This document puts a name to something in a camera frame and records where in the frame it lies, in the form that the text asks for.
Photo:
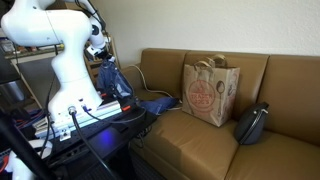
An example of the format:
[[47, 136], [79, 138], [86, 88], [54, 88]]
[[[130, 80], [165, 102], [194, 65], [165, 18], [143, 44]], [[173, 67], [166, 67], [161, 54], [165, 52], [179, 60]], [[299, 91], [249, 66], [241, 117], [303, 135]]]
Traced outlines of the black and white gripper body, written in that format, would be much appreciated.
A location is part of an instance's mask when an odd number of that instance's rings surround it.
[[89, 61], [94, 61], [96, 58], [104, 60], [112, 57], [106, 44], [104, 44], [101, 48], [89, 45], [86, 48], [85, 54]]

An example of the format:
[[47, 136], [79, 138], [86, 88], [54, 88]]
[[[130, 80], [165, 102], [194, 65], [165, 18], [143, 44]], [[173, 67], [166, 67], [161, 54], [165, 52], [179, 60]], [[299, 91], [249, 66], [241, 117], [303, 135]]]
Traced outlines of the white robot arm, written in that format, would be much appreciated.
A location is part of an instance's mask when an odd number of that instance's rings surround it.
[[100, 54], [105, 51], [106, 41], [95, 14], [87, 16], [70, 9], [50, 10], [48, 6], [54, 2], [15, 0], [3, 15], [1, 27], [9, 40], [19, 46], [64, 46], [51, 62], [60, 89], [48, 104], [51, 119], [62, 122], [69, 119], [71, 108], [95, 110], [102, 103], [84, 62], [84, 48], [90, 43], [91, 51]]

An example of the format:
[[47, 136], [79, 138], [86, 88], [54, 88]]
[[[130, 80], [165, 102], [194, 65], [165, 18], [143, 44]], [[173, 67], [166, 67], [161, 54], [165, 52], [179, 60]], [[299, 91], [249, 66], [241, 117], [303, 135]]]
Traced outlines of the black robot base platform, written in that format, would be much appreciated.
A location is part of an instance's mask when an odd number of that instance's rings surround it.
[[[118, 101], [110, 101], [99, 106], [96, 111], [78, 110], [76, 119], [84, 139], [100, 158], [105, 159], [149, 127], [157, 116], [137, 105], [135, 109], [122, 111]], [[68, 115], [67, 120], [68, 123], [61, 127], [53, 123], [53, 129], [49, 130], [40, 126], [39, 122], [31, 126], [37, 140], [48, 138], [53, 146], [51, 155], [46, 157], [50, 168], [90, 155], [89, 148], [77, 132], [71, 115]]]

